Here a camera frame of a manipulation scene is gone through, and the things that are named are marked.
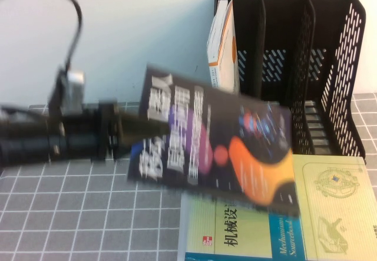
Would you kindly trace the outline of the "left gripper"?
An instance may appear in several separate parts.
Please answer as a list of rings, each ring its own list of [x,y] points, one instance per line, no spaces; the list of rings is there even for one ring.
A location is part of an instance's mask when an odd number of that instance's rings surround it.
[[[124,113],[117,102],[100,102],[80,114],[62,117],[62,156],[68,160],[104,161],[131,154],[132,145],[120,142],[120,127],[126,140],[142,140],[168,135],[168,123]]]

